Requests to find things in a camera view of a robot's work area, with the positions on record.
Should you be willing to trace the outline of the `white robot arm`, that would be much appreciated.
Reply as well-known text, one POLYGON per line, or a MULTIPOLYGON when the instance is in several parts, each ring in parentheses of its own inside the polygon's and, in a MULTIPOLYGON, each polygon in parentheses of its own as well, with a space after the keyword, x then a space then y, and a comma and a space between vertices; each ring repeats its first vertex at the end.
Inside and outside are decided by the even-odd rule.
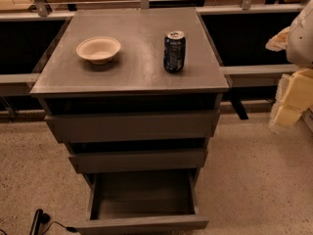
POLYGON ((310 0, 291 25, 265 44, 271 51, 286 51, 287 60, 301 68, 313 68, 313 0, 310 0))

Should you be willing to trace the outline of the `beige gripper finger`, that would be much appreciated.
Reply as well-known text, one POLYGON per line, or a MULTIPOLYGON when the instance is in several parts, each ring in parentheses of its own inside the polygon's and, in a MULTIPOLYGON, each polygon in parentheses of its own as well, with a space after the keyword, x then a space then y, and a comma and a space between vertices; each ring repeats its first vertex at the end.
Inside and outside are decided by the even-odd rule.
POLYGON ((287 49, 288 45, 288 35, 290 32, 290 27, 282 29, 279 33, 273 36, 265 45, 265 48, 270 51, 279 52, 287 49))

